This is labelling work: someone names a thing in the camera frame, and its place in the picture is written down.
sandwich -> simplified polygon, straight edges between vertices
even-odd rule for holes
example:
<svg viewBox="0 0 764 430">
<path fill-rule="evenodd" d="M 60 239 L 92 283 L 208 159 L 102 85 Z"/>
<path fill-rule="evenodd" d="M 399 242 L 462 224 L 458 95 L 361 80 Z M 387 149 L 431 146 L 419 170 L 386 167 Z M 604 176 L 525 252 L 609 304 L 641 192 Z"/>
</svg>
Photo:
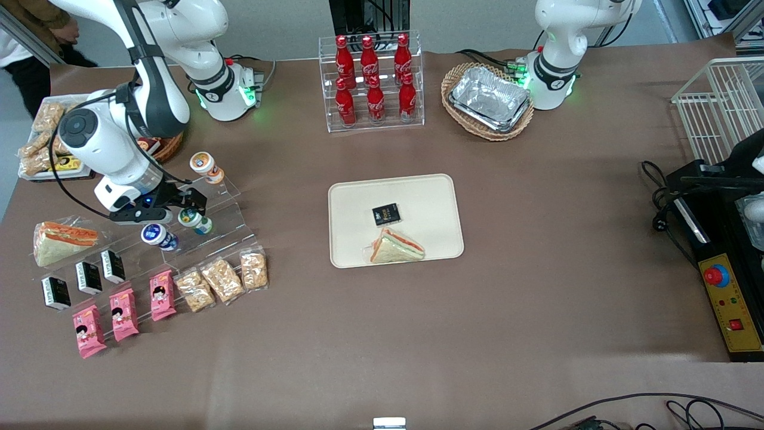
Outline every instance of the sandwich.
<svg viewBox="0 0 764 430">
<path fill-rule="evenodd" d="M 46 221 L 34 232 L 34 261 L 44 267 L 73 256 L 98 242 L 98 232 Z"/>
<path fill-rule="evenodd" d="M 374 264 L 412 262 L 425 258 L 425 250 L 421 245 L 389 228 L 382 229 L 373 248 L 371 262 Z"/>
</svg>

yellow control panel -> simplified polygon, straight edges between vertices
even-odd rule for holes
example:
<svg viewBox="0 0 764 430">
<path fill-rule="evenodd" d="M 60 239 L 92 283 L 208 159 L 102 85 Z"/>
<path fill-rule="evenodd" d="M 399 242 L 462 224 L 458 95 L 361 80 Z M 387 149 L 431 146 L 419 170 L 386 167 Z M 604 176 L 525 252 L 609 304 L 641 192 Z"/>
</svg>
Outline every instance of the yellow control panel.
<svg viewBox="0 0 764 430">
<path fill-rule="evenodd" d="M 727 254 L 701 261 L 698 267 L 727 349 L 730 352 L 761 351 L 762 341 L 740 294 Z"/>
</svg>

wicker basket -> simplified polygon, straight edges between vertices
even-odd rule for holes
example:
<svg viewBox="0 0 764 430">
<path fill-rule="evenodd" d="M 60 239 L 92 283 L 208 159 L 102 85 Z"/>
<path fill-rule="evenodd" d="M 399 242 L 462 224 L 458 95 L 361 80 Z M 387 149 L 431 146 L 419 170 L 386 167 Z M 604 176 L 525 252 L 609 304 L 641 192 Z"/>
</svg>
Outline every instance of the wicker basket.
<svg viewBox="0 0 764 430">
<path fill-rule="evenodd" d="M 443 102 L 443 106 L 445 107 L 445 110 L 448 111 L 448 114 L 451 115 L 451 117 L 453 117 L 453 119 L 455 119 L 456 122 L 459 123 L 459 125 L 464 127 L 465 130 L 472 133 L 473 135 L 480 136 L 492 142 L 502 142 L 502 141 L 510 140 L 511 138 L 519 135 L 520 132 L 526 126 L 528 126 L 530 119 L 533 118 L 533 103 L 531 103 L 531 105 L 528 106 L 528 109 L 525 111 L 525 113 L 523 113 L 523 116 L 520 117 L 520 120 L 517 121 L 517 124 L 515 124 L 511 132 L 497 133 L 494 130 L 489 129 L 488 126 L 486 126 L 482 122 L 479 122 L 476 119 L 473 119 L 471 116 L 467 115 L 466 113 L 462 112 L 461 110 L 456 109 L 448 101 L 448 94 L 451 92 L 451 90 L 454 89 L 454 87 L 459 82 L 461 77 L 464 76 L 465 71 L 467 71 L 467 69 L 470 69 L 472 67 L 480 67 L 480 66 L 486 67 L 488 70 L 495 73 L 496 76 L 498 77 L 501 77 L 506 80 L 512 80 L 512 78 L 506 73 L 502 72 L 496 67 L 488 66 L 486 64 L 464 63 L 462 65 L 456 66 L 445 75 L 445 78 L 443 78 L 443 82 L 440 84 L 440 96 L 441 96 L 441 101 Z"/>
<path fill-rule="evenodd" d="M 183 132 L 174 138 L 163 138 L 161 140 L 161 146 L 152 156 L 161 164 L 168 162 L 173 155 L 175 155 L 180 149 L 180 143 L 183 141 Z"/>
</svg>

coca-cola bottle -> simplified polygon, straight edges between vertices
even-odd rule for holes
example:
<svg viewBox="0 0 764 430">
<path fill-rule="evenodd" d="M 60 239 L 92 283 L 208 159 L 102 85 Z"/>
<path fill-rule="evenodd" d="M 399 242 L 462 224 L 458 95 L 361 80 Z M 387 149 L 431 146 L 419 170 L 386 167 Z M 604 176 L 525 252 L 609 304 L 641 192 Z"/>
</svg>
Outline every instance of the coca-cola bottle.
<svg viewBox="0 0 764 430">
<path fill-rule="evenodd" d="M 377 53 L 374 52 L 374 38 L 368 34 L 361 40 L 361 46 L 364 51 L 361 52 L 361 69 L 364 73 L 364 82 L 369 85 L 369 78 L 380 74 L 380 61 L 377 59 Z"/>
<path fill-rule="evenodd" d="M 342 119 L 342 126 L 348 129 L 351 128 L 355 125 L 353 96 L 350 94 L 350 91 L 348 91 L 347 81 L 341 77 L 337 78 L 337 95 L 335 96 L 335 101 L 337 102 L 339 117 Z"/>
<path fill-rule="evenodd" d="M 337 72 L 339 77 L 345 80 L 345 85 L 348 90 L 355 88 L 355 63 L 353 63 L 353 56 L 348 50 L 348 38 L 342 34 L 337 36 Z"/>
<path fill-rule="evenodd" d="M 384 123 L 384 94 L 380 90 L 379 76 L 369 77 L 369 94 L 366 95 L 369 105 L 369 120 L 372 125 L 382 125 Z"/>
<path fill-rule="evenodd" d="M 401 83 L 398 92 L 398 101 L 400 102 L 400 120 L 403 122 L 412 122 L 414 115 L 416 114 L 416 89 L 413 85 L 414 76 L 411 72 L 406 73 L 401 77 Z"/>
<path fill-rule="evenodd" d="M 395 84 L 400 85 L 401 78 L 411 73 L 411 52 L 409 51 L 409 35 L 398 34 L 398 50 L 395 51 Z"/>
</svg>

table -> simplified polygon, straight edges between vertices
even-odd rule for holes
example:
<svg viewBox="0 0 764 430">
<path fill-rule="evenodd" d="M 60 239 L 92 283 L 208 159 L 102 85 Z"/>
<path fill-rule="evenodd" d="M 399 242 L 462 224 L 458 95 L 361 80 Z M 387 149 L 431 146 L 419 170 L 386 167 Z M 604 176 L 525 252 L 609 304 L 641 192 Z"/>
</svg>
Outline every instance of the table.
<svg viewBox="0 0 764 430">
<path fill-rule="evenodd" d="M 191 178 L 189 156 L 213 153 L 269 252 L 270 290 L 142 324 L 82 360 L 70 316 L 44 308 L 29 280 L 27 254 L 35 223 L 83 210 L 55 184 L 19 181 L 0 226 L 4 428 L 369 428 L 402 415 L 411 429 L 522 429 L 640 391 L 760 410 L 762 365 L 727 362 L 696 272 L 650 228 L 652 186 L 638 173 L 644 159 L 666 172 L 691 160 L 669 98 L 733 55 L 730 37 L 592 49 L 565 104 L 500 144 L 440 106 L 441 78 L 466 60 L 455 54 L 426 55 L 419 129 L 328 134 L 314 60 L 279 63 L 263 107 L 236 122 L 216 122 L 189 94 L 186 144 L 169 169 Z M 82 93 L 132 71 L 53 75 L 54 93 Z M 332 184 L 434 173 L 455 182 L 461 257 L 332 267 Z M 68 186 L 95 204 L 94 184 Z M 660 399 L 588 412 L 670 423 Z"/>
</svg>

